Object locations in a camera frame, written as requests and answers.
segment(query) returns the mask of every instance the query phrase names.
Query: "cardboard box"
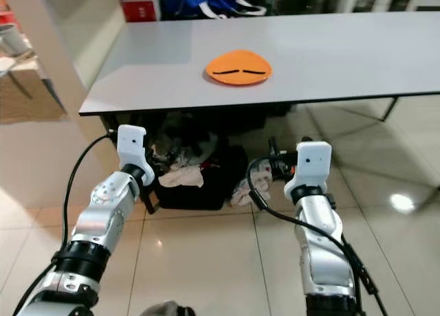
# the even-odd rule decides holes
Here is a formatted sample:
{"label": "cardboard box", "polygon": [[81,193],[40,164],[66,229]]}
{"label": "cardboard box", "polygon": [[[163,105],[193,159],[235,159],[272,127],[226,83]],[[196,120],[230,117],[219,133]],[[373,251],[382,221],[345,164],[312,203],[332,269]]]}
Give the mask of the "cardboard box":
{"label": "cardboard box", "polygon": [[122,1],[121,6],[127,22],[153,22],[159,19],[154,1]]}

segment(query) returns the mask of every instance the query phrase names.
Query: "black bag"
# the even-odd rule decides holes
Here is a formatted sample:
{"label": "black bag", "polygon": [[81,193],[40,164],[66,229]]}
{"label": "black bag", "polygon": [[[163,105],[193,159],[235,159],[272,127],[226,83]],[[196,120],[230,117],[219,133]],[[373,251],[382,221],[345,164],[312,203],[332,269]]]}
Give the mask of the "black bag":
{"label": "black bag", "polygon": [[248,157],[241,146],[217,150],[201,171],[203,185],[165,188],[156,180],[154,191],[160,207],[183,210],[220,210],[248,167]]}

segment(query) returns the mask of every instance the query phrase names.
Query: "red box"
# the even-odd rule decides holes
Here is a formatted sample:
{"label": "red box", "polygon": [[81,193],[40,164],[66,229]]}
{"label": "red box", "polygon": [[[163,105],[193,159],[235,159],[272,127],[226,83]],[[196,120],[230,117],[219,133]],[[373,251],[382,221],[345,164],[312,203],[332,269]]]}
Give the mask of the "red box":
{"label": "red box", "polygon": [[152,1],[122,1],[121,6],[127,22],[156,21],[156,13]]}
{"label": "red box", "polygon": [[15,16],[12,12],[0,12],[0,24],[15,24],[18,29],[21,31],[21,26],[19,22],[15,19]]}

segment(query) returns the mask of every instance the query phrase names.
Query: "black line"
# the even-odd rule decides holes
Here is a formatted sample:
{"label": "black line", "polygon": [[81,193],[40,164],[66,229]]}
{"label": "black line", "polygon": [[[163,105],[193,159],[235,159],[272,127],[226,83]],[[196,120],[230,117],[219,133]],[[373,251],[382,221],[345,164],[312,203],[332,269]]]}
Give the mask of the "black line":
{"label": "black line", "polygon": [[270,105],[274,103],[278,104],[307,104],[307,103],[325,103],[325,102],[339,102],[339,101],[354,101],[354,100],[374,100],[376,98],[394,98],[394,97],[409,97],[409,96],[423,96],[423,95],[440,95],[440,91],[419,91],[415,93],[391,93],[391,94],[377,94],[377,95],[359,95],[359,96],[349,96],[342,98],[327,98],[325,100],[316,98],[312,100],[274,100],[269,102],[261,103],[236,103],[236,104],[222,104],[222,105],[205,105],[205,106],[177,106],[171,108],[156,108],[156,109],[131,109],[131,110],[117,110],[117,111],[79,111],[78,114],[81,117],[87,117],[90,115],[116,115],[123,113],[154,113],[154,112],[171,112],[171,111],[196,111],[196,110],[206,110],[206,109],[221,109],[229,108],[231,106],[235,107],[250,107],[255,105]]}
{"label": "black line", "polygon": [[142,246],[142,236],[144,234],[144,227],[145,227],[145,214],[144,214],[144,220],[142,221],[142,227],[140,230],[140,238],[139,238],[139,244],[137,245],[137,254],[136,254],[136,262],[135,262],[135,271],[133,272],[133,279],[131,281],[131,288],[130,288],[130,296],[129,296],[129,305],[126,308],[126,316],[129,316],[129,312],[130,312],[130,307],[131,307],[131,297],[133,295],[133,288],[135,286],[135,278],[136,278],[136,271],[138,269],[138,260],[139,260],[139,254],[140,254],[140,249]]}
{"label": "black line", "polygon": [[28,239],[32,233],[32,230],[35,228],[35,222],[36,222],[36,219],[39,217],[40,213],[41,213],[41,207],[40,207],[39,211],[36,213],[34,222],[32,223],[32,225],[30,227],[26,226],[26,227],[17,227],[17,228],[10,228],[10,229],[7,229],[7,228],[3,229],[2,228],[2,230],[4,230],[4,231],[6,231],[6,230],[10,230],[10,231],[12,231],[12,230],[27,230],[27,234],[26,234],[25,239],[23,239],[23,242],[21,243],[20,249],[14,258],[14,262],[12,263],[12,266],[10,267],[8,273],[6,274],[6,277],[3,281],[3,284],[0,286],[0,294],[3,293],[3,290],[6,287],[6,284],[8,283],[9,277],[11,276],[12,271],[14,270],[14,265],[17,263],[18,259],[20,258],[21,252],[23,252],[23,248],[26,245],[26,242],[28,241]]}
{"label": "black line", "polygon": [[270,308],[270,301],[269,301],[269,291],[267,290],[267,282],[266,282],[266,275],[264,274],[264,267],[263,267],[263,259],[261,257],[261,248],[260,248],[260,241],[259,241],[259,235],[256,232],[256,223],[255,223],[255,215],[254,215],[254,208],[251,205],[250,209],[252,211],[252,220],[254,221],[254,230],[255,230],[255,238],[256,238],[256,246],[258,247],[258,254],[260,256],[260,265],[261,265],[261,272],[263,273],[263,281],[264,281],[264,289],[266,291],[266,299],[267,299],[267,307],[269,308],[269,316],[272,316],[272,309]]}
{"label": "black line", "polygon": [[213,72],[212,74],[234,74],[235,72],[240,72],[240,70],[229,70],[229,71],[222,71],[222,72]]}
{"label": "black line", "polygon": [[245,72],[247,74],[265,74],[265,72],[262,72],[262,71],[243,70],[243,72]]}
{"label": "black line", "polygon": [[394,106],[396,105],[399,98],[393,98],[393,101],[388,105],[388,108],[386,108],[384,116],[381,118],[381,122],[385,122],[388,118],[388,116],[391,114],[391,111],[394,109]]}

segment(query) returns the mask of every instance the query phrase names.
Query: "robotic arm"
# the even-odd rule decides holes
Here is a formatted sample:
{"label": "robotic arm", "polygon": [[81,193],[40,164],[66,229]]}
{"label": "robotic arm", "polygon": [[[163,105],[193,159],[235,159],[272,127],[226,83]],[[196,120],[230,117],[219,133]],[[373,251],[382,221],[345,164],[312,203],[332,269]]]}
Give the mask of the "robotic arm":
{"label": "robotic arm", "polygon": [[[360,283],[375,296],[386,316],[378,290],[352,246],[342,233],[342,221],[327,190],[331,146],[326,142],[301,142],[296,154],[272,154],[255,159],[247,170],[250,196],[260,210],[295,224],[301,248],[300,267],[307,316],[364,316]],[[296,206],[291,218],[272,210],[252,185],[250,170],[263,159],[296,164],[284,194]]]}
{"label": "robotic arm", "polygon": [[120,168],[91,193],[89,207],[79,216],[67,247],[54,256],[55,269],[41,281],[19,316],[92,316],[100,280],[133,211],[140,188],[154,180],[145,160],[144,128],[118,129]]}
{"label": "robotic arm", "polygon": [[[142,186],[154,180],[154,172],[145,160],[144,135],[146,131],[141,127],[119,127],[120,171],[93,189],[90,204],[79,216],[70,242],[52,259],[54,270],[43,277],[19,316],[93,316],[90,308],[98,303],[100,280],[124,222]],[[345,241],[342,221],[325,195],[331,146],[326,142],[303,142],[297,151],[294,178],[284,189],[285,196],[296,206],[295,218],[270,209],[254,189],[250,169],[258,159],[250,164],[247,180],[250,196],[260,209],[297,225],[307,316],[365,315],[360,305],[359,278],[368,293],[375,294],[386,316],[374,283]],[[265,158],[278,161],[286,156]]]}
{"label": "robotic arm", "polygon": [[[342,244],[342,221],[325,196],[331,146],[302,142],[296,150],[298,164],[294,178],[284,187],[285,196],[294,202],[298,220],[320,228]],[[355,278],[346,256],[329,239],[307,227],[297,225],[295,231],[301,248],[307,315],[354,315]]]}

